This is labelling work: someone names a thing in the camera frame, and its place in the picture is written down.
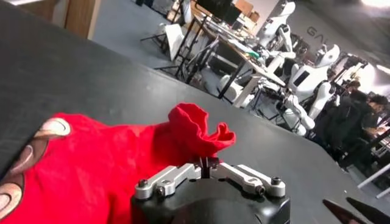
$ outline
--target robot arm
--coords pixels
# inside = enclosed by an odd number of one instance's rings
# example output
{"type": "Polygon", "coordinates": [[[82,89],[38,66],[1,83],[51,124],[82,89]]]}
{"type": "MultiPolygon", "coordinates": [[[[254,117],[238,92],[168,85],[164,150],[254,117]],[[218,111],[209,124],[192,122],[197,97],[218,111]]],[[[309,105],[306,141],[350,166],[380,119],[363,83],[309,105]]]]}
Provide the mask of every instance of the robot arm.
{"type": "Polygon", "coordinates": [[[316,123],[299,104],[297,96],[293,94],[289,95],[284,105],[287,110],[283,113],[283,118],[290,128],[295,129],[295,132],[299,136],[304,136],[307,130],[314,128],[316,123]]]}
{"type": "Polygon", "coordinates": [[[291,29],[289,25],[284,25],[278,30],[279,35],[282,37],[283,42],[288,52],[292,52],[293,42],[291,41],[291,29]]]}
{"type": "Polygon", "coordinates": [[[340,106],[340,96],[339,95],[336,95],[335,106],[336,107],[340,106]]]}
{"type": "Polygon", "coordinates": [[[318,88],[316,100],[310,108],[309,117],[316,119],[333,94],[332,85],[330,83],[324,82],[321,84],[318,88]]]}
{"type": "Polygon", "coordinates": [[[289,15],[293,14],[295,11],[296,4],[295,2],[288,2],[286,1],[282,5],[282,11],[272,18],[267,19],[266,24],[264,27],[260,30],[260,33],[258,34],[260,38],[260,45],[268,49],[269,44],[275,40],[275,37],[277,36],[279,29],[281,27],[286,26],[286,20],[289,15]]]}

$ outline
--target computer screen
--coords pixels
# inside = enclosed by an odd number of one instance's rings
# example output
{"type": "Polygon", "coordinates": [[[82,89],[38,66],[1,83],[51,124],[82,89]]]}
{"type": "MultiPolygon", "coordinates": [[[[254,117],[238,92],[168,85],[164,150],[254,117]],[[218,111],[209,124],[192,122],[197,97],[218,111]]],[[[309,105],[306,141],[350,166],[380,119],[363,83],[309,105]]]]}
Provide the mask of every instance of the computer screen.
{"type": "Polygon", "coordinates": [[[197,0],[197,4],[212,13],[215,17],[223,19],[233,0],[197,0]]]}
{"type": "Polygon", "coordinates": [[[227,12],[225,13],[225,16],[223,17],[223,20],[227,24],[232,26],[240,14],[241,14],[241,10],[236,8],[234,4],[231,4],[227,12]]]}

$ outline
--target person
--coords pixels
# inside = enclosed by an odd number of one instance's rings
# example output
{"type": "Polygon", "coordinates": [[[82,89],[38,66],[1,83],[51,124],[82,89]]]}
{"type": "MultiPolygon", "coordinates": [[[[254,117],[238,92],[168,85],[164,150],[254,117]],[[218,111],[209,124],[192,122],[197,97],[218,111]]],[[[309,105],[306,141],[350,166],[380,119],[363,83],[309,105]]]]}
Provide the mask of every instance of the person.
{"type": "Polygon", "coordinates": [[[368,166],[372,163],[371,150],[367,150],[367,144],[372,141],[380,132],[386,131],[383,127],[378,127],[379,114],[385,106],[388,104],[387,98],[381,95],[374,95],[371,97],[365,107],[360,107],[361,114],[363,116],[361,123],[361,138],[365,140],[366,145],[355,145],[350,148],[351,152],[342,160],[339,161],[340,167],[345,169],[351,164],[360,161],[364,166],[368,166]]]}
{"type": "Polygon", "coordinates": [[[354,80],[352,82],[350,82],[348,85],[347,85],[347,89],[345,91],[345,93],[348,93],[348,94],[351,94],[353,93],[354,91],[358,90],[358,88],[360,87],[360,82],[357,81],[357,80],[354,80]]]}
{"type": "Polygon", "coordinates": [[[328,101],[333,102],[336,106],[340,104],[340,101],[345,97],[355,98],[356,94],[359,94],[358,88],[360,87],[360,82],[357,80],[351,81],[346,85],[346,90],[341,94],[336,93],[333,97],[331,97],[328,101]]]}
{"type": "Polygon", "coordinates": [[[383,111],[384,107],[388,104],[387,98],[381,95],[375,95],[369,99],[369,108],[366,111],[366,115],[363,117],[361,126],[364,131],[369,135],[375,136],[380,132],[386,131],[383,127],[378,127],[379,114],[383,111]]]}

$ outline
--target red fabric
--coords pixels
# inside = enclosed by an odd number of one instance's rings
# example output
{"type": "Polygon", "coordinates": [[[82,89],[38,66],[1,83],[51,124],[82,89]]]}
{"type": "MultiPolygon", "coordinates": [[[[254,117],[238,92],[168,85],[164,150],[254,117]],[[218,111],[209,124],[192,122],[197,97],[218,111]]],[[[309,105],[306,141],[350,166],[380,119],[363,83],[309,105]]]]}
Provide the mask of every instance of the red fabric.
{"type": "Polygon", "coordinates": [[[50,140],[44,157],[24,173],[23,199],[2,223],[131,223],[138,180],[235,142],[225,123],[208,135],[208,114],[194,104],[179,104],[169,122],[150,126],[56,117],[70,124],[71,134],[50,140]]]}

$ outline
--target bolt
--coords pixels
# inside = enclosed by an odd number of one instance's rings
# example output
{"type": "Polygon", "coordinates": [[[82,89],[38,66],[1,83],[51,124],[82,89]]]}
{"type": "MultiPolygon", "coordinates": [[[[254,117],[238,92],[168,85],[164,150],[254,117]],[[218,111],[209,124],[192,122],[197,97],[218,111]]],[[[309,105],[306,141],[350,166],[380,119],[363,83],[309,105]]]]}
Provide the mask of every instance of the bolt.
{"type": "Polygon", "coordinates": [[[257,186],[255,191],[259,196],[263,196],[266,193],[266,189],[262,185],[257,186]]]}
{"type": "Polygon", "coordinates": [[[147,180],[142,179],[138,182],[138,187],[146,187],[147,185],[147,180]]]}
{"type": "Polygon", "coordinates": [[[279,177],[272,177],[271,178],[271,184],[272,185],[279,185],[282,180],[279,177]]]}
{"type": "Polygon", "coordinates": [[[163,188],[163,187],[156,188],[156,194],[157,194],[157,198],[159,200],[164,200],[165,199],[165,188],[163,188]]]}
{"type": "Polygon", "coordinates": [[[162,183],[163,184],[170,184],[171,182],[169,180],[163,180],[162,183]]]}

